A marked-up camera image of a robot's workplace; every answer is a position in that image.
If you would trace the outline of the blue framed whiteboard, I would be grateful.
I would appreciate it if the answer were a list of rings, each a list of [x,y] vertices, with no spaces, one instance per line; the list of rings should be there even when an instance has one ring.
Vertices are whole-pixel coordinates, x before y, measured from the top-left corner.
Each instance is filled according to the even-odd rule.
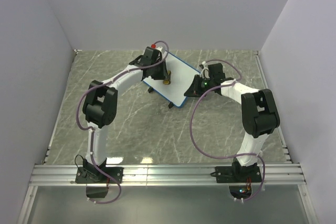
[[[151,77],[145,78],[143,82],[173,103],[175,107],[181,108],[187,99],[184,93],[191,86],[194,76],[200,72],[171,53],[167,55],[165,61],[167,70],[171,72],[170,84],[165,85],[163,80],[153,80]]]

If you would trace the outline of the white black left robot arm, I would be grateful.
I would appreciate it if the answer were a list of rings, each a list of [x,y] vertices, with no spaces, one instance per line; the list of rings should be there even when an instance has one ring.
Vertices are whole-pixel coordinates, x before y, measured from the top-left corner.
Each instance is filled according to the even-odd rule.
[[[105,154],[108,126],[117,115],[118,98],[131,86],[151,77],[154,80],[168,80],[166,69],[167,54],[154,50],[144,53],[133,61],[120,73],[105,81],[93,80],[89,89],[84,93],[79,103],[85,115],[87,126],[79,122],[79,109],[76,110],[76,122],[83,131],[89,132],[88,150],[83,159],[83,170],[94,183],[111,177],[110,168],[106,167]]]

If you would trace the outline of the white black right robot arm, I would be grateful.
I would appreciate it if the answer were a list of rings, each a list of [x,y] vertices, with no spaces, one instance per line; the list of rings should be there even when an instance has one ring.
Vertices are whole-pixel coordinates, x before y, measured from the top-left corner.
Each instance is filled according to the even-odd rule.
[[[261,182],[262,176],[257,166],[259,153],[265,140],[280,125],[280,117],[272,91],[248,87],[234,78],[216,80],[214,77],[202,78],[199,75],[195,75],[192,84],[184,95],[186,97],[199,98],[196,103],[199,104],[201,99],[211,91],[230,98],[241,105],[241,119],[245,130],[244,139],[236,155],[212,156],[197,146],[193,138],[192,122],[190,122],[189,131],[194,147],[200,153],[212,159],[233,159],[230,170],[221,172],[221,178],[236,183],[249,180]]]

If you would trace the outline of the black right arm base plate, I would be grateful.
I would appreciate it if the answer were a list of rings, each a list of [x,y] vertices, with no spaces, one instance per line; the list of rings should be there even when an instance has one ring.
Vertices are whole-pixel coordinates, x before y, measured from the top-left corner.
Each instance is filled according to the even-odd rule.
[[[215,171],[210,173],[210,176],[215,177],[217,183],[260,183],[262,181],[258,166],[216,166]]]

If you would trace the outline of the yellow black whiteboard eraser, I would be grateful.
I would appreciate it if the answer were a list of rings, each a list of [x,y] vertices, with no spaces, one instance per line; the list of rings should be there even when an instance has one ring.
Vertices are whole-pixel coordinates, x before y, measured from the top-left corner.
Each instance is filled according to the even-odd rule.
[[[164,85],[171,84],[171,72],[168,70],[165,79],[162,81]]]

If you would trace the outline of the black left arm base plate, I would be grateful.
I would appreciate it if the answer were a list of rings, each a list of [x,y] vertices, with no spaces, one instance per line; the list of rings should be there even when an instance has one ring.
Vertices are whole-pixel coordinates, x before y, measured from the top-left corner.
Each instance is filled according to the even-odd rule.
[[[103,172],[108,174],[114,180],[108,176],[100,173],[95,168],[89,171],[83,167],[79,167],[76,174],[75,183],[76,184],[116,184],[122,183],[123,178],[123,167],[104,167]]]

